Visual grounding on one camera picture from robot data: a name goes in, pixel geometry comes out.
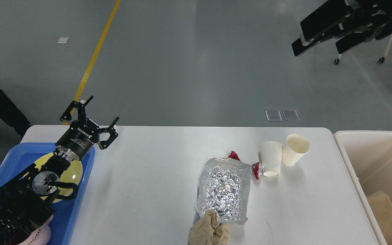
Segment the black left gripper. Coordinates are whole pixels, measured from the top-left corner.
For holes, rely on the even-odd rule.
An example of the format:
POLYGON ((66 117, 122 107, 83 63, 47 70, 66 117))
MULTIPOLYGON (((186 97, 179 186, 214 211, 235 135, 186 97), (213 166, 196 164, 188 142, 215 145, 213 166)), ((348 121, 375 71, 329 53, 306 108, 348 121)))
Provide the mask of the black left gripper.
POLYGON ((86 101, 72 101, 60 117, 60 121, 62 121, 64 125, 70 124, 70 126, 64 135, 56 142, 56 149, 70 150, 70 152, 76 155, 76 157, 74 157, 75 160, 82 160, 95 143, 98 144, 100 149, 107 149, 118 137, 115 125, 119 121, 119 116, 117 116, 108 127, 104 128, 99 128, 98 124, 87 118, 85 108, 93 98, 94 96, 90 96, 86 101), (72 120, 72 110, 77 111, 76 120, 72 120), (99 140, 99 134, 103 133, 108 133, 109 137, 106 140, 101 141, 99 140))

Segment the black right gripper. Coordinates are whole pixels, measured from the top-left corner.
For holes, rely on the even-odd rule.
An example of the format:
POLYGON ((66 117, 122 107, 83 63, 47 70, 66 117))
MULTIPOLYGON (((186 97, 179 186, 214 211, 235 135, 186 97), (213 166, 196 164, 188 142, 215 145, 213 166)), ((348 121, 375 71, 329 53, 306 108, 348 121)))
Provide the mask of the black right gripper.
POLYGON ((330 39, 343 54, 361 43, 392 34, 392 0, 327 0, 300 22, 294 56, 330 39))

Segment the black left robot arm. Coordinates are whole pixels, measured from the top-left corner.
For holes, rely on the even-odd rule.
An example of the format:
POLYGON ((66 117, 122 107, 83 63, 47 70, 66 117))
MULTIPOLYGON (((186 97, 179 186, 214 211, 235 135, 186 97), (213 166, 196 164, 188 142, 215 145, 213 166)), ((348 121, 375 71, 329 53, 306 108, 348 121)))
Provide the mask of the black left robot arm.
POLYGON ((75 199, 78 185, 61 181, 61 175, 95 144, 106 149, 118 137, 115 125, 119 117, 103 128, 87 118, 85 108, 92 99, 90 96, 69 104, 60 120, 70 126, 41 167, 32 163, 0 187, 0 245, 8 245, 16 236, 30 235, 42 226, 55 213, 55 200, 75 199))

